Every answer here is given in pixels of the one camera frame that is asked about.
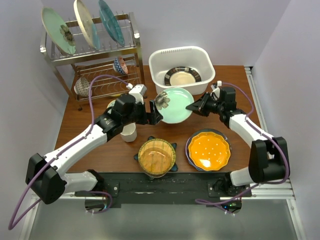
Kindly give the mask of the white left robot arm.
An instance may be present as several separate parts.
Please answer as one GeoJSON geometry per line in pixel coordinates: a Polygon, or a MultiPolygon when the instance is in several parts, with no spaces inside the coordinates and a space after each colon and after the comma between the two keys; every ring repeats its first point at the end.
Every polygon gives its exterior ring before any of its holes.
{"type": "Polygon", "coordinates": [[[70,176],[67,171],[95,148],[119,135],[131,123],[156,125],[163,116],[155,101],[149,102],[150,112],[143,102],[123,94],[112,107],[93,119],[93,122],[68,143],[44,156],[36,153],[28,161],[25,182],[45,204],[51,204],[68,192],[87,191],[99,196],[104,190],[101,177],[93,170],[70,176]]]}

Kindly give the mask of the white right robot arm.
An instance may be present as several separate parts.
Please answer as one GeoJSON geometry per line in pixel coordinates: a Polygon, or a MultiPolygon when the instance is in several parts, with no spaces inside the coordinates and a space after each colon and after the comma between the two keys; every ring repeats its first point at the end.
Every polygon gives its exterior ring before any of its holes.
{"type": "Polygon", "coordinates": [[[249,118],[249,114],[237,108],[237,86],[228,83],[223,87],[217,84],[212,87],[211,93],[206,92],[186,109],[203,117],[210,113],[219,115],[220,121],[250,147],[248,166],[227,174],[228,181],[222,185],[223,192],[233,197],[241,186],[284,183],[290,176],[286,140],[262,130],[249,118]]]}

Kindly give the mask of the mint green flower plate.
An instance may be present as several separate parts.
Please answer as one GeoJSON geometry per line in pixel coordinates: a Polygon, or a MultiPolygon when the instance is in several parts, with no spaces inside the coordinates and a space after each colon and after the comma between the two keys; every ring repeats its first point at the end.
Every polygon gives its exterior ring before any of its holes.
{"type": "Polygon", "coordinates": [[[182,123],[190,117],[191,110],[186,107],[194,102],[192,94],[180,87],[170,87],[161,91],[154,99],[162,121],[167,124],[182,123]]]}

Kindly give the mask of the black striped rim plate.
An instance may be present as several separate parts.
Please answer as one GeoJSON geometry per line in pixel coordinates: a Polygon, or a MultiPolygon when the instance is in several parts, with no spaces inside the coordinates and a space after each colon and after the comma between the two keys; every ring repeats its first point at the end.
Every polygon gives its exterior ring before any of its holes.
{"type": "Polygon", "coordinates": [[[193,68],[179,66],[171,68],[164,76],[166,86],[180,86],[201,82],[200,74],[193,68]]]}

